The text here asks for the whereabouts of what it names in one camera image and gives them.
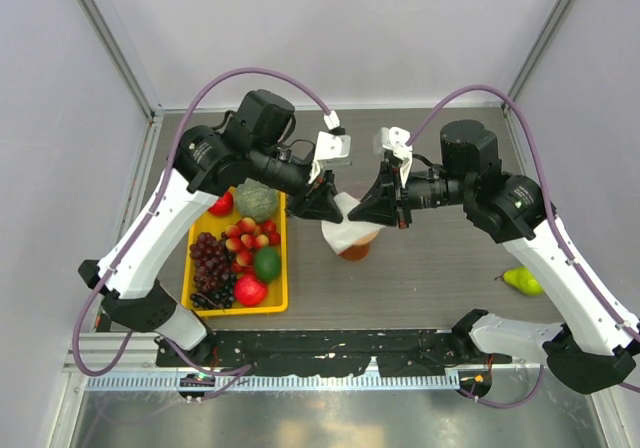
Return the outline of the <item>round wooden dripper stand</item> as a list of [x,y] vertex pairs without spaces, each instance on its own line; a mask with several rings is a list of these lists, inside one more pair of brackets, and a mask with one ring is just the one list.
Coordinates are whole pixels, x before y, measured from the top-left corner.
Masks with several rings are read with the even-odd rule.
[[364,236],[352,243],[352,246],[364,246],[371,243],[378,236],[378,232],[372,233],[368,236]]

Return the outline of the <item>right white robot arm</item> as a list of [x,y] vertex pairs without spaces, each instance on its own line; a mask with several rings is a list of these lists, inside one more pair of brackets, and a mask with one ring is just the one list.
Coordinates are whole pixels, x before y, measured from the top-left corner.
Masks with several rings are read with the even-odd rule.
[[538,281],[563,320],[536,324],[474,309],[453,327],[452,349],[465,362],[505,355],[547,367],[565,386],[591,394],[618,385],[634,371],[639,320],[615,320],[582,278],[556,238],[560,219],[546,208],[541,187],[502,169],[495,134],[475,120],[440,131],[442,161],[411,171],[409,135],[383,128],[383,159],[374,185],[348,218],[406,228],[415,210],[459,205],[466,218],[514,256]]

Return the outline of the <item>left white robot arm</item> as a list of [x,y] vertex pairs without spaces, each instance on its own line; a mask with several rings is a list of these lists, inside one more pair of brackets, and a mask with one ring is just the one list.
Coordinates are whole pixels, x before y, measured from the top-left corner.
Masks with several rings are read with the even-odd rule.
[[157,279],[160,268],[190,226],[230,188],[248,179],[289,197],[296,217],[340,222],[327,164],[344,161],[350,138],[335,113],[317,135],[313,153],[299,160],[280,139],[295,122],[295,108],[264,89],[247,93],[219,128],[196,126],[180,134],[152,198],[118,244],[78,272],[102,295],[102,307],[134,332],[155,332],[179,347],[191,365],[206,364],[214,351],[210,329],[180,305]]

